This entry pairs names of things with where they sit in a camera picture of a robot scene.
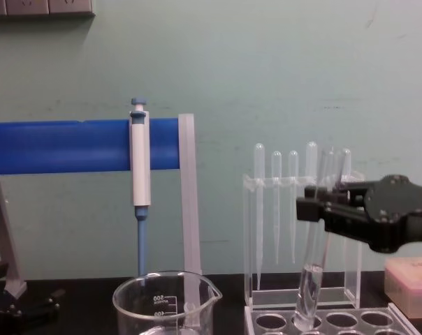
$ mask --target blue horizontal bar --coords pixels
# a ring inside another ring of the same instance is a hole
[[[180,168],[178,119],[150,119],[150,167]],[[130,170],[129,121],[0,123],[0,174]]]

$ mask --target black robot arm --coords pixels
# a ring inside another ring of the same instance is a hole
[[[322,219],[325,231],[363,241],[380,253],[422,241],[422,186],[402,175],[341,183],[330,191],[307,187],[305,197],[296,200],[296,212],[298,220]]]

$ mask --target glass beaker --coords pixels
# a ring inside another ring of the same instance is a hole
[[[167,271],[121,284],[112,301],[119,335],[212,335],[212,308],[221,298],[206,277]]]

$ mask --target pipette holder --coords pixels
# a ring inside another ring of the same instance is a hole
[[[150,129],[151,169],[180,169],[184,270],[201,274],[194,116],[151,119]],[[128,171],[129,145],[127,119],[0,123],[0,176]],[[5,290],[18,298],[26,283],[13,237],[0,184],[0,257],[8,263]]]
[[[310,147],[314,148],[313,153],[309,152]],[[297,160],[297,156],[298,154],[292,151],[288,158]],[[296,229],[294,230],[293,226],[291,226],[291,218],[293,218],[291,213],[296,215],[294,204],[297,196],[303,196],[304,187],[315,185],[316,183],[317,146],[314,142],[307,145],[305,156],[304,170],[310,175],[298,176],[297,167],[295,175],[292,177],[252,178],[247,174],[243,176],[245,301],[250,310],[261,308],[290,308],[296,305],[300,278],[299,273],[303,267],[306,247],[305,241],[310,223],[295,221]],[[289,162],[290,170],[293,169],[293,165],[294,162],[292,164]],[[361,173],[351,171],[350,154],[346,157],[344,166],[343,181],[364,180],[364,176]],[[263,202],[261,206],[258,203],[260,201],[260,189],[262,189],[261,201]],[[277,222],[278,215],[280,243],[279,250],[276,251],[275,235],[278,234],[278,230],[274,228],[273,223],[275,220]],[[263,229],[261,231],[259,230],[260,217],[263,219]],[[261,280],[258,286],[256,265],[259,261],[259,254],[256,257],[256,252],[259,244],[259,239],[257,238],[259,233],[261,233],[263,241],[263,256]],[[294,239],[296,239],[296,243],[294,246],[295,250],[293,251],[291,246]],[[359,307],[361,249],[361,243],[357,241],[335,235],[330,236],[329,255],[332,250],[332,253],[335,252],[335,254],[342,258],[343,268],[340,268],[340,270],[343,273],[343,278],[340,278],[340,285],[336,287],[324,286],[323,282],[319,306]]]

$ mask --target micropipette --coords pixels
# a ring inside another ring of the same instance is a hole
[[[150,141],[149,112],[144,111],[145,100],[133,98],[135,110],[130,112],[131,170],[133,205],[138,221],[138,275],[146,273],[146,219],[150,205]]]
[[[254,178],[256,180],[256,271],[259,290],[263,258],[263,183],[265,179],[265,149],[261,143],[254,147]]]
[[[298,183],[298,152],[289,153],[289,177],[292,180],[290,185],[290,245],[292,248],[292,262],[295,264],[295,238],[296,238],[296,184]]]
[[[273,178],[273,235],[275,236],[276,264],[279,262],[279,231],[281,225],[280,213],[280,187],[282,177],[282,155],[279,151],[272,154]]]

